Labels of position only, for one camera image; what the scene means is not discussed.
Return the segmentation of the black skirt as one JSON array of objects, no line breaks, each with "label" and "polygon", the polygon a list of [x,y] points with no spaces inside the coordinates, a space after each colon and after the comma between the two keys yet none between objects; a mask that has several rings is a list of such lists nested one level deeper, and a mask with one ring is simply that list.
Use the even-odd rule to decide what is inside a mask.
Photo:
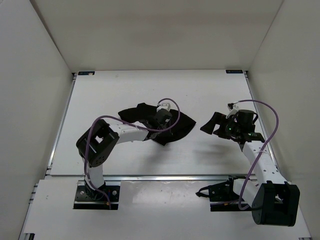
[{"label": "black skirt", "polygon": [[[123,109],[118,112],[119,117],[128,123],[135,123],[140,120],[147,120],[157,112],[157,107],[146,103],[139,103],[136,107]],[[187,136],[196,125],[196,121],[184,113],[180,113],[178,123],[169,131],[160,133],[153,141],[165,146],[168,143],[176,142]]]}]

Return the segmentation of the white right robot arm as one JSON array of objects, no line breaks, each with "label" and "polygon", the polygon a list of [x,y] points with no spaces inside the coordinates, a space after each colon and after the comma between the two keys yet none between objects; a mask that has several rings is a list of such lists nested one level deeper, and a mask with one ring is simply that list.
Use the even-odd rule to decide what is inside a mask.
[{"label": "white right robot arm", "polygon": [[268,151],[265,139],[256,132],[258,115],[247,109],[232,109],[228,115],[215,112],[200,130],[219,138],[238,143],[242,153],[253,167],[256,181],[241,176],[229,176],[224,182],[201,188],[196,195],[209,198],[214,211],[219,205],[231,205],[242,200],[248,205],[257,225],[292,227],[296,223],[300,190],[290,184],[279,172]]}]

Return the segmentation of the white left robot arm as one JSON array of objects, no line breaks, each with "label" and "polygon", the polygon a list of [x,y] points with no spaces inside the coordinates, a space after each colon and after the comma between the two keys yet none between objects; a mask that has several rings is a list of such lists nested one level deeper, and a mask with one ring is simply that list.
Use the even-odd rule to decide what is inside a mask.
[{"label": "white left robot arm", "polygon": [[130,124],[108,124],[103,118],[96,120],[78,139],[76,147],[84,163],[86,194],[94,201],[109,200],[103,177],[103,163],[116,145],[155,139],[169,128],[173,115],[167,109],[158,109],[147,119]]}]

